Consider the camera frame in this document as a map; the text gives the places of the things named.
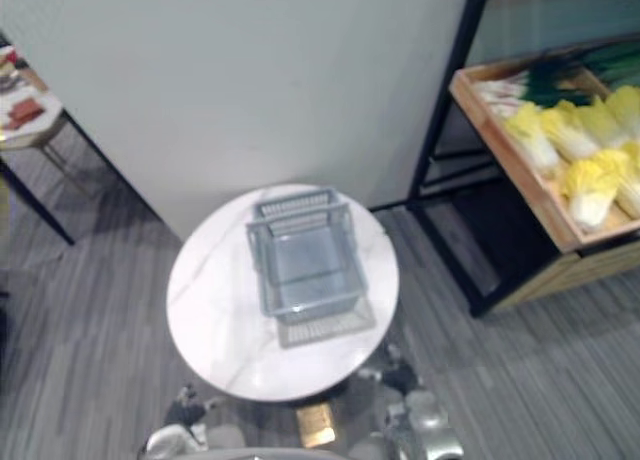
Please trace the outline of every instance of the table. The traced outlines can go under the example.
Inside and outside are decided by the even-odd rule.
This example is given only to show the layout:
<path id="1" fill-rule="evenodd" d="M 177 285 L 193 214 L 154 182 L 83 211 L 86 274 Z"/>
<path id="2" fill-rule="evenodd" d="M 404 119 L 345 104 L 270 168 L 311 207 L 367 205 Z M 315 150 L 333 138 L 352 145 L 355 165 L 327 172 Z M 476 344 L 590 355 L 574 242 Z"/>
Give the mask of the table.
<path id="1" fill-rule="evenodd" d="M 393 318 L 399 274 L 391 241 L 367 209 L 341 195 L 351 208 L 376 325 L 309 345 L 280 347 L 275 320 L 260 312 L 245 225 L 255 202 L 308 188 L 313 187 L 264 188 L 227 203 L 187 239 L 174 264 L 167 294 L 171 336 L 187 364 L 230 395 L 276 402 L 321 393 L 371 355 Z"/>
<path id="2" fill-rule="evenodd" d="M 33 91 L 47 92 L 47 86 L 40 78 L 33 72 L 33 70 L 27 68 L 20 70 L 20 75 L 23 76 L 31 85 L 35 88 Z M 63 127 L 64 122 L 60 119 L 63 113 L 62 104 L 51 93 L 44 93 L 46 95 L 45 105 L 48 107 L 47 112 L 41 117 L 35 128 L 31 128 L 29 124 L 25 125 L 18 132 L 4 132 L 4 139 L 0 140 L 0 151 L 24 148 L 25 146 L 38 142 L 39 138 L 42 138 L 41 142 L 44 145 L 53 138 Z M 28 128 L 28 133 L 23 135 L 24 129 Z M 31 192 L 31 190 L 20 180 L 11 167 L 0 159 L 0 171 L 2 177 L 6 180 L 11 189 L 22 198 L 22 200 L 29 205 L 46 223 L 49 225 L 62 239 L 69 245 L 73 245 L 74 241 L 71 236 L 66 232 L 64 227 L 58 222 L 58 220 L 47 210 L 40 200 Z"/>

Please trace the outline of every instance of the shelf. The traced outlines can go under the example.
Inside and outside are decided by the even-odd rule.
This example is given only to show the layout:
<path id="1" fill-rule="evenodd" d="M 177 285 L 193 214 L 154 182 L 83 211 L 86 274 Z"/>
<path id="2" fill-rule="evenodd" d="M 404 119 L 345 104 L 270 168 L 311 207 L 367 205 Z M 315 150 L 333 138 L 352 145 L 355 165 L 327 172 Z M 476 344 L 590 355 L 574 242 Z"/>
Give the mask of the shelf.
<path id="1" fill-rule="evenodd" d="M 631 219 L 614 205 L 599 231 L 583 232 L 568 214 L 566 199 L 560 194 L 558 181 L 547 181 L 529 167 L 504 130 L 502 121 L 474 88 L 473 84 L 478 81 L 514 75 L 526 69 L 534 59 L 530 57 L 458 70 L 450 91 L 561 252 L 572 252 L 640 230 L 640 220 Z M 591 83 L 594 93 L 606 93 L 603 91 L 606 87 L 588 72 L 583 72 L 579 81 Z"/>

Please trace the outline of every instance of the small table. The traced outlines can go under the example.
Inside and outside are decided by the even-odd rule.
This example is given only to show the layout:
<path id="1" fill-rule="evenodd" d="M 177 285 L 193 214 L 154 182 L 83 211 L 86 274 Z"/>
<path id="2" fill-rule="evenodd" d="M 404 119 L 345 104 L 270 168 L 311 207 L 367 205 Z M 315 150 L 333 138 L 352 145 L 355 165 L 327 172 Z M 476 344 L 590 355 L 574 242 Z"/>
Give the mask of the small table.
<path id="1" fill-rule="evenodd" d="M 280 346 L 276 321 L 260 312 L 245 226 L 256 202 L 309 188 L 281 185 L 232 200 L 187 239 L 173 266 L 167 294 L 171 336 L 187 364 L 230 395 L 276 402 L 321 393 L 371 355 L 393 318 L 399 274 L 391 241 L 366 208 L 341 195 L 351 209 L 375 327 L 295 348 Z"/>

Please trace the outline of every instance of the plastic basket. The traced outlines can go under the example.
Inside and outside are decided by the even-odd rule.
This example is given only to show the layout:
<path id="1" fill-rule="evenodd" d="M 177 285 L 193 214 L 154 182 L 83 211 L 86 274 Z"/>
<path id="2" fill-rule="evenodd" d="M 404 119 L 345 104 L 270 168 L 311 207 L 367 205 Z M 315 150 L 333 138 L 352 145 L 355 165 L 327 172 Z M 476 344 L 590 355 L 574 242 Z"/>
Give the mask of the plastic basket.
<path id="1" fill-rule="evenodd" d="M 247 226 L 262 312 L 288 325 L 347 312 L 366 292 L 349 206 L 329 192 L 258 204 Z"/>
<path id="2" fill-rule="evenodd" d="M 253 218 L 255 220 L 266 219 L 339 203 L 338 193 L 335 189 L 323 187 L 256 203 L 253 207 Z"/>

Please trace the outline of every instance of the wooden crate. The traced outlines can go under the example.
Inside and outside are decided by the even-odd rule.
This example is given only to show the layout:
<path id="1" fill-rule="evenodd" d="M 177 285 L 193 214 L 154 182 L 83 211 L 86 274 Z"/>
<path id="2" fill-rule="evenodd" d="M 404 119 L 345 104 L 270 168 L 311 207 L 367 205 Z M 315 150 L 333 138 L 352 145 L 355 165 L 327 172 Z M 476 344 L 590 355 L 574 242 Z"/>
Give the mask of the wooden crate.
<path id="1" fill-rule="evenodd" d="M 561 252 L 573 252 L 640 230 L 640 220 L 630 218 L 617 205 L 613 205 L 600 230 L 593 233 L 583 232 L 569 216 L 567 200 L 560 194 L 561 181 L 568 164 L 561 165 L 559 174 L 552 181 L 535 172 L 509 138 L 503 127 L 503 120 L 493 113 L 474 87 L 475 82 L 499 80 L 515 75 L 528 68 L 536 58 L 529 57 L 458 70 L 451 83 L 451 93 Z M 609 93 L 606 86 L 584 69 L 570 81 L 593 93 Z"/>

